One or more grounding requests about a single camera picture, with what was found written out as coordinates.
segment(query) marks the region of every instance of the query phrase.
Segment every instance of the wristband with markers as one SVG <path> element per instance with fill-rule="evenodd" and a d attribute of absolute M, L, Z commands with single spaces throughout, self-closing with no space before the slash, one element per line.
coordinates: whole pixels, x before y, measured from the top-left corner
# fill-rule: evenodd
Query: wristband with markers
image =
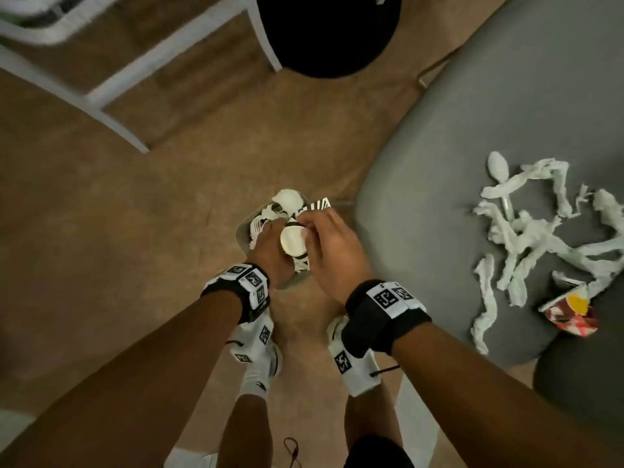
<path fill-rule="evenodd" d="M 372 279 L 361 283 L 345 304 L 349 322 L 342 331 L 345 349 L 362 358 L 371 348 L 386 354 L 392 345 L 431 317 L 421 302 L 396 282 Z"/>
<path fill-rule="evenodd" d="M 238 324 L 253 322 L 269 307 L 269 277 L 253 264 L 241 263 L 230 267 L 206 283 L 201 296 L 216 291 L 234 292 L 243 306 Z"/>

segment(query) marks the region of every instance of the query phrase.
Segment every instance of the red snack wrapper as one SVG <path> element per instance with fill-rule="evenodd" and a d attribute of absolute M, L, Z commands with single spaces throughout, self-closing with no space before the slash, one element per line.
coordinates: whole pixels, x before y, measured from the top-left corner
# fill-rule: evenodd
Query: red snack wrapper
<path fill-rule="evenodd" d="M 573 335 L 587 337 L 598 329 L 598 319 L 590 306 L 586 285 L 566 292 L 538 310 L 561 330 Z"/>

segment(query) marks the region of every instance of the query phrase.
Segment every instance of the person's left hand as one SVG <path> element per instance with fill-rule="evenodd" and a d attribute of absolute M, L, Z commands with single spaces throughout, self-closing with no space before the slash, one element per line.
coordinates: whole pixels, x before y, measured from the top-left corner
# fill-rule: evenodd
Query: person's left hand
<path fill-rule="evenodd" d="M 285 218 L 265 223 L 256 247 L 247 254 L 246 263 L 254 264 L 269 275 L 272 288 L 285 283 L 294 273 L 294 261 L 281 248 L 280 235 Z"/>

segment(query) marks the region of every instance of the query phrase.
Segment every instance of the white metal frame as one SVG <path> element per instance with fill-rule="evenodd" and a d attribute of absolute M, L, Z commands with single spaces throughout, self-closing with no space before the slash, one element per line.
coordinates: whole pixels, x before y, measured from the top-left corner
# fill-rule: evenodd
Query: white metal frame
<path fill-rule="evenodd" d="M 0 0 L 0 11 L 15 15 L 45 12 L 58 1 Z M 0 20 L 0 35 L 27 44 L 47 46 L 58 44 L 90 23 L 115 1 L 117 0 L 84 0 L 55 24 L 42 29 L 19 27 Z M 249 15 L 256 37 L 269 62 L 276 72 L 279 71 L 281 63 L 267 38 L 256 0 L 219 1 L 86 95 L 74 92 L 69 86 L 3 46 L 0 46 L 0 68 L 81 109 L 108 126 L 136 149 L 146 153 L 149 149 L 137 136 L 101 109 L 244 11 Z"/>

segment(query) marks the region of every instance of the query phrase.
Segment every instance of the person's right arm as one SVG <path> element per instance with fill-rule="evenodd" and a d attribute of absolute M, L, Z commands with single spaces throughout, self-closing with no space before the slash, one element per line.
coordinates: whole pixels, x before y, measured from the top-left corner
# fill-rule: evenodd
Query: person's right arm
<path fill-rule="evenodd" d="M 332 208 L 305 212 L 312 274 L 345 304 L 374 277 L 356 236 Z M 471 467 L 620 466 L 559 410 L 433 323 L 394 342 L 392 356 Z"/>

